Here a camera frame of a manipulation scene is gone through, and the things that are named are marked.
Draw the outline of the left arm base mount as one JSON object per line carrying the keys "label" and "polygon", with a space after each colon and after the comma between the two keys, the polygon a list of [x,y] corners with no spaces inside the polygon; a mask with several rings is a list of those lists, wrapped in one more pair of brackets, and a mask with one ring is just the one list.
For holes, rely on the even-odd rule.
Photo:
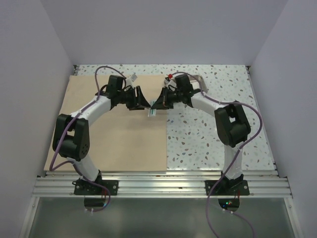
{"label": "left arm base mount", "polygon": [[93,185],[92,183],[78,179],[73,181],[72,184],[75,186],[75,195],[117,195],[119,188],[118,180],[102,180],[99,185]]}

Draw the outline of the beige wooden board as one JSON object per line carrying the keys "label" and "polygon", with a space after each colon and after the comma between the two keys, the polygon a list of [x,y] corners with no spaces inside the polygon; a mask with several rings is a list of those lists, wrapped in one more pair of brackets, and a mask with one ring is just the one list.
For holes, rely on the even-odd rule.
{"label": "beige wooden board", "polygon": [[[148,102],[155,101],[164,85],[164,75],[138,75]],[[70,76],[59,114],[70,114],[89,103],[97,92],[94,76]],[[130,111],[119,104],[89,128],[91,157],[103,172],[165,172],[167,169],[167,111]]]}

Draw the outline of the stainless steel tray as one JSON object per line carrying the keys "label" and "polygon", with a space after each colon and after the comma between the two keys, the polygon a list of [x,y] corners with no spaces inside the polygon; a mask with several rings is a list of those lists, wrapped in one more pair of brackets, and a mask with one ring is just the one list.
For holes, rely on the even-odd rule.
{"label": "stainless steel tray", "polygon": [[200,75],[177,74],[173,75],[172,80],[176,83],[178,91],[184,94],[208,92],[206,83]]}

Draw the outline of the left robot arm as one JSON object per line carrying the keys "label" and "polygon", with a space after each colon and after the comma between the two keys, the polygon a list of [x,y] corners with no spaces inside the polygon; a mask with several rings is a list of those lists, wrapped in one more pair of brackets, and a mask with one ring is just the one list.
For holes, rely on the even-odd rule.
{"label": "left robot arm", "polygon": [[105,113],[119,104],[128,110],[144,110],[150,108],[140,86],[134,86],[135,74],[128,78],[111,75],[108,83],[97,88],[93,99],[79,110],[66,115],[60,114],[56,119],[53,135],[54,155],[49,166],[53,172],[64,165],[55,165],[58,155],[65,158],[79,174],[80,179],[87,181],[85,188],[96,195],[102,191],[101,173],[89,156],[90,126]]}

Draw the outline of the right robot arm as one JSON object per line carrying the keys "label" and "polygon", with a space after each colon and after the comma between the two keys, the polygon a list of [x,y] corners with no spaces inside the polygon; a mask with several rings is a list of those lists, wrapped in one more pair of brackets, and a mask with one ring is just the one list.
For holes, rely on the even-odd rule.
{"label": "right robot arm", "polygon": [[214,117],[217,135],[224,145],[225,178],[220,188],[225,194],[233,194],[238,189],[237,179],[242,178],[242,156],[236,153],[247,141],[251,127],[242,105],[234,101],[222,104],[207,95],[202,78],[188,73],[170,74],[164,80],[164,87],[158,99],[151,106],[153,110],[169,110],[174,104],[183,103]]}

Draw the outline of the green white sachet packet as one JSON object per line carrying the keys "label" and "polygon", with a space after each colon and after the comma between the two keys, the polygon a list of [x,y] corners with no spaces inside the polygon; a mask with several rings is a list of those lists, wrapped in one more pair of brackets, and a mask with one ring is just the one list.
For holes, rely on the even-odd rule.
{"label": "green white sachet packet", "polygon": [[152,106],[155,104],[154,100],[150,101],[150,108],[148,110],[148,117],[155,117],[157,114],[157,110],[156,109],[152,109]]}

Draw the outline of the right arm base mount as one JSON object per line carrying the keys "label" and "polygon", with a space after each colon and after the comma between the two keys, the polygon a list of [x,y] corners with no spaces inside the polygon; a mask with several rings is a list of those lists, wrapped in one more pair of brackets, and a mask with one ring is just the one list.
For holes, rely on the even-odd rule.
{"label": "right arm base mount", "polygon": [[236,179],[224,177],[219,183],[218,180],[205,180],[206,195],[211,196],[231,196],[231,195],[250,195],[249,185],[241,174]]}

